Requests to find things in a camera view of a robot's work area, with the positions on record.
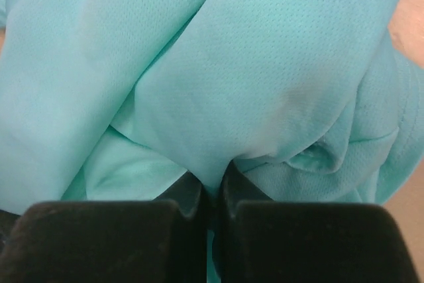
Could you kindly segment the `teal t shirt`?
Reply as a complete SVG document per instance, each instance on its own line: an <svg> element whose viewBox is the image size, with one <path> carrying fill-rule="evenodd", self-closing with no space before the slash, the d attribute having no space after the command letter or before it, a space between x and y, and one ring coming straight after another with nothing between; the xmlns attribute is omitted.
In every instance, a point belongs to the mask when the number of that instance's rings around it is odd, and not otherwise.
<svg viewBox="0 0 424 283"><path fill-rule="evenodd" d="M274 201L383 208L423 156L399 0L1 0L1 253L51 201L151 201L230 164Z"/></svg>

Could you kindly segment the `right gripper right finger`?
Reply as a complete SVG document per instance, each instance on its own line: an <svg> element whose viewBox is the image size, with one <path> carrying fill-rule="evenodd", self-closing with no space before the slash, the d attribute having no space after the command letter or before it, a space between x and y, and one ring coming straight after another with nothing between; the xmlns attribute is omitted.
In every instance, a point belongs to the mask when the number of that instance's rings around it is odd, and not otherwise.
<svg viewBox="0 0 424 283"><path fill-rule="evenodd" d="M272 200L230 164L219 192L223 282L418 282L393 217L377 205Z"/></svg>

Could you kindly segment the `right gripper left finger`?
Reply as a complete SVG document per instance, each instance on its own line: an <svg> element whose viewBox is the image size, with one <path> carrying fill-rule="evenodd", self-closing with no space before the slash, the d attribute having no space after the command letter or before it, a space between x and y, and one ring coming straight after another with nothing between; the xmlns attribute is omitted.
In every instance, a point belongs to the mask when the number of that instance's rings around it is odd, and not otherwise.
<svg viewBox="0 0 424 283"><path fill-rule="evenodd" d="M204 282L208 198L184 174L151 201L29 208L1 253L2 282Z"/></svg>

